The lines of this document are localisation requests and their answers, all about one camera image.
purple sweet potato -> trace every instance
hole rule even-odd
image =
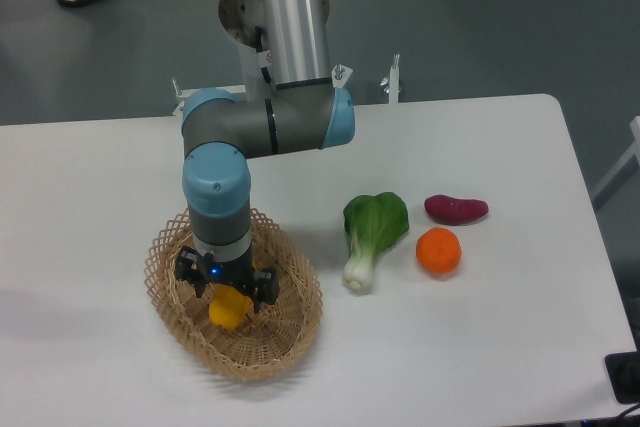
[[[456,199],[446,195],[434,195],[424,201],[424,210],[440,224],[462,225],[481,219],[489,213],[489,206],[482,200]]]

blue joint cap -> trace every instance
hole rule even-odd
[[[347,89],[335,89],[333,112],[322,149],[348,144],[356,135],[356,114]]]
[[[229,144],[194,149],[182,169],[182,190],[190,209],[207,217],[228,217],[249,200],[251,175],[244,155]]]
[[[231,95],[229,92],[213,87],[200,89],[191,94],[184,101],[184,109],[182,110],[182,125],[184,125],[184,122],[187,120],[187,117],[191,112],[196,110],[202,104],[209,102],[210,100],[217,99],[225,99],[230,100],[231,102],[235,102],[233,95]]]

white vegetable stem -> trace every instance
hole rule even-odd
[[[373,262],[373,255],[370,252],[364,252],[358,244],[357,235],[353,235],[351,256],[342,274],[347,287],[354,292],[367,292],[373,283]]]

black cable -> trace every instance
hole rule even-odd
[[[623,418],[625,418],[627,415],[629,415],[632,412],[635,412],[636,410],[640,409],[640,404],[636,404],[633,407],[629,407],[627,410],[620,412],[620,414],[618,415],[618,417],[616,417],[616,421],[622,420]]]

wicker basket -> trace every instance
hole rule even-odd
[[[145,285],[156,311],[173,336],[214,373],[259,380],[295,364],[315,340],[322,294],[313,267],[277,224],[251,212],[253,257],[259,267],[275,267],[280,295],[258,314],[251,310],[235,330],[213,325],[208,316],[215,286],[197,298],[186,282],[175,280],[174,261],[182,246],[193,247],[188,213],[167,222],[146,261]]]

